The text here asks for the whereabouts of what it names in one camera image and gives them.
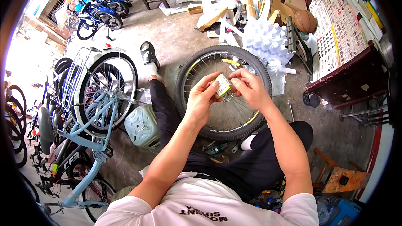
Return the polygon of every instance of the hand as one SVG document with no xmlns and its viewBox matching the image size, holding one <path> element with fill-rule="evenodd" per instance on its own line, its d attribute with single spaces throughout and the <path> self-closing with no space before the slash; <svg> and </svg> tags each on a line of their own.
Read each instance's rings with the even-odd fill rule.
<svg viewBox="0 0 402 226">
<path fill-rule="evenodd" d="M 201 129 L 207 123 L 211 104 L 222 101 L 216 94 L 219 83 L 215 81 L 221 73 L 216 72 L 204 76 L 190 91 L 183 120 L 195 122 L 197 129 Z"/>
<path fill-rule="evenodd" d="M 228 79 L 232 82 L 232 93 L 236 93 L 236 97 L 243 95 L 250 106 L 260 112 L 269 104 L 273 104 L 261 79 L 246 69 L 240 68 L 234 71 Z"/>
</svg>

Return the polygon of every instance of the sandal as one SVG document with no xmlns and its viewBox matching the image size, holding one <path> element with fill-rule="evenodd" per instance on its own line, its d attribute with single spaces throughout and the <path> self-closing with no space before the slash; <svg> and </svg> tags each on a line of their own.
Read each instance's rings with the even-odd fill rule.
<svg viewBox="0 0 402 226">
<path fill-rule="evenodd" d="M 159 64 L 158 59 L 155 56 L 155 48 L 153 47 L 151 42 L 145 41 L 144 43 L 142 43 L 142 45 L 140 46 L 140 50 L 141 50 L 142 59 L 144 60 L 144 65 L 153 62 L 153 63 L 155 63 L 156 68 L 159 71 L 160 64 Z"/>
</svg>

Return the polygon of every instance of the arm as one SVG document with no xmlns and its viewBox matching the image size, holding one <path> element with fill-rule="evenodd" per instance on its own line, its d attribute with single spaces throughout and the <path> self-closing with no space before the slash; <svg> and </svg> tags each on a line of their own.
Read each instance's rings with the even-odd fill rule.
<svg viewBox="0 0 402 226">
<path fill-rule="evenodd" d="M 222 101 L 216 94 L 219 84 L 213 82 L 220 73 L 205 76 L 191 90 L 183 121 L 169 143 L 152 161 L 144 180 L 129 196 L 143 199 L 152 209 L 159 205 L 183 170 L 199 130 L 207 123 L 210 104 Z"/>
<path fill-rule="evenodd" d="M 286 177 L 284 201 L 299 193 L 313 194 L 310 168 L 303 143 L 287 123 L 265 90 L 260 78 L 245 69 L 233 72 L 232 80 L 236 96 L 242 96 L 267 119 L 274 140 L 275 154 Z"/>
</svg>

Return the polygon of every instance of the basketball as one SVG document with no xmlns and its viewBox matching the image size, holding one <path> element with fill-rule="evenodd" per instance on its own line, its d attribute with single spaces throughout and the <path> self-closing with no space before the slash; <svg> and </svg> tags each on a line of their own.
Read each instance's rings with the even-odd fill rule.
<svg viewBox="0 0 402 226">
<path fill-rule="evenodd" d="M 307 10 L 300 10 L 295 13 L 295 24 L 304 33 L 314 32 L 317 27 L 316 19 Z"/>
</svg>

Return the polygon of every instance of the white t-shirt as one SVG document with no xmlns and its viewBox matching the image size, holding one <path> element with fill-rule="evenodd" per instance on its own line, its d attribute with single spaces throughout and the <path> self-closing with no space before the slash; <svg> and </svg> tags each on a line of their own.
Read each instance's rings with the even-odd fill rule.
<svg viewBox="0 0 402 226">
<path fill-rule="evenodd" d="M 184 176 L 193 172 L 183 172 Z M 218 181 L 183 178 L 154 209 L 144 200 L 126 196 L 112 202 L 95 225 L 318 225 L 314 196 L 300 193 L 282 205 L 281 214 L 242 202 L 233 189 Z"/>
</svg>

